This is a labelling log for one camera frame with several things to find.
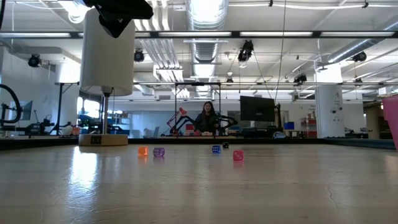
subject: dark hair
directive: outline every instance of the dark hair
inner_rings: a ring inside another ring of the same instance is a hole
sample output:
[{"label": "dark hair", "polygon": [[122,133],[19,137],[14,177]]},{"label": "dark hair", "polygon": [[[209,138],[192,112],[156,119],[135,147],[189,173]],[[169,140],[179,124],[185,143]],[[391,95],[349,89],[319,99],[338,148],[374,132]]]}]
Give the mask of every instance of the dark hair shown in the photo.
[{"label": "dark hair", "polygon": [[206,115],[206,111],[205,111],[205,106],[206,104],[209,104],[211,106],[211,110],[210,110],[210,115],[214,116],[216,115],[216,111],[214,110],[214,106],[213,103],[210,101],[207,101],[204,105],[203,105],[203,110],[201,111],[202,115]]}]

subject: blue die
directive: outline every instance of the blue die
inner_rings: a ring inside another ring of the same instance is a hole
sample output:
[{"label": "blue die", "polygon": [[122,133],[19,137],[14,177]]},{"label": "blue die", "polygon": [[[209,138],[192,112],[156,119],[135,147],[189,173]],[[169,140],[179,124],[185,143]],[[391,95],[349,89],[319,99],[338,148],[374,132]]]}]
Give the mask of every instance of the blue die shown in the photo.
[{"label": "blue die", "polygon": [[213,146],[211,148],[211,150],[213,151],[213,153],[220,153],[221,152],[221,146]]}]

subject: black jacket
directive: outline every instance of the black jacket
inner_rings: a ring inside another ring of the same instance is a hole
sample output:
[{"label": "black jacket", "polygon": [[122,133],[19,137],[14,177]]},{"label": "black jacket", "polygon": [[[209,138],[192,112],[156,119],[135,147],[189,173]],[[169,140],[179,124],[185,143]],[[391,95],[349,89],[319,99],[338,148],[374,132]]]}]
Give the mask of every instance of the black jacket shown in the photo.
[{"label": "black jacket", "polygon": [[217,123],[216,116],[215,115],[209,115],[206,117],[205,113],[200,113],[196,120],[195,120],[195,126],[199,129],[201,132],[215,132],[216,128],[214,125]]}]

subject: woman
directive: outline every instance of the woman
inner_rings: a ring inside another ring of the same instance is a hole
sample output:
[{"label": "woman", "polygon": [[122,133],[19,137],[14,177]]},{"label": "woman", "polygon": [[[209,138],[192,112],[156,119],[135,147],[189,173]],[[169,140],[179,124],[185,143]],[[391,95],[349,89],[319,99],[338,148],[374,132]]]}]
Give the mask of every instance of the woman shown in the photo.
[{"label": "woman", "polygon": [[207,101],[203,105],[202,112],[198,115],[195,120],[196,127],[201,132],[215,132],[216,128],[218,128],[218,123],[216,121],[216,111],[214,110],[214,106],[210,101]]}]

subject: purple die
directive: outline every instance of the purple die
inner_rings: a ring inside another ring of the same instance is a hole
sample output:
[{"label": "purple die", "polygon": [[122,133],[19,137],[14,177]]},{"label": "purple die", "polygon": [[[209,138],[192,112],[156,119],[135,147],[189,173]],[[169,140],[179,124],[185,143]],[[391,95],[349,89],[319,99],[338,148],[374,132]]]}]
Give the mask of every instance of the purple die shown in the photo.
[{"label": "purple die", "polygon": [[154,156],[155,157],[163,157],[165,150],[163,147],[156,147],[154,148]]}]

